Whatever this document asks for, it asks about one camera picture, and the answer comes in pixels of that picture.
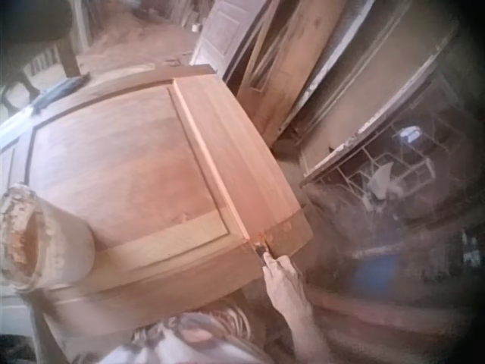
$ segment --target paint can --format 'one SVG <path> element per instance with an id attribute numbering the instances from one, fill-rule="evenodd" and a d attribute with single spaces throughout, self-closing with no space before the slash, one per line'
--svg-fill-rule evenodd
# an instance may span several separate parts
<path id="1" fill-rule="evenodd" d="M 86 277 L 94 241 L 82 219 L 15 184 L 2 197 L 2 276 L 19 291 L 69 284 Z"/>

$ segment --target wooden board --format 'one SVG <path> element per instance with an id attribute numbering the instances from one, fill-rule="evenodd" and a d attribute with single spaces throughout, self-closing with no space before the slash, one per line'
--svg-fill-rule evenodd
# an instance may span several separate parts
<path id="1" fill-rule="evenodd" d="M 95 235 L 89 276 L 48 292 L 56 331 L 107 334 L 195 309 L 261 276 L 249 238 L 269 234 L 274 252 L 293 254 L 311 237 L 251 121 L 221 80 L 195 70 L 83 89 L 0 134 L 2 156 L 19 157 L 10 169 L 25 172 L 9 181 Z M 22 309 L 11 300 L 2 315 L 21 322 Z M 6 319 L 2 332 L 18 330 Z"/>
<path id="2" fill-rule="evenodd" d="M 209 64 L 221 78 L 264 8 L 266 0 L 217 0 L 190 64 Z"/>
<path id="3" fill-rule="evenodd" d="M 268 145 L 276 140 L 278 129 L 310 76 L 345 3 L 301 0 L 263 87 L 239 91 L 239 102 Z"/>

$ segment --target person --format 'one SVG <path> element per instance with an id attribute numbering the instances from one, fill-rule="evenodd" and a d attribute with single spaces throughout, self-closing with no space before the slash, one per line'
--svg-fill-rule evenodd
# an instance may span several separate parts
<path id="1" fill-rule="evenodd" d="M 265 253 L 263 259 L 268 296 L 291 330 L 296 359 L 329 362 L 330 351 L 305 297 L 301 275 L 288 256 L 274 259 Z M 222 300 L 136 330 L 128 345 L 100 363 L 273 363 L 254 336 L 246 314 L 231 300 Z"/>

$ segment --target hand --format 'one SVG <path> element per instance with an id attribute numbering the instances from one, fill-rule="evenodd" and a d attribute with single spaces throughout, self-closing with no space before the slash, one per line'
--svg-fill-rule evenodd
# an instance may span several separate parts
<path id="1" fill-rule="evenodd" d="M 273 259 L 265 253 L 263 267 L 266 291 L 274 308 L 291 325 L 312 317 L 310 302 L 305 297 L 301 275 L 289 260 L 288 256 Z"/>

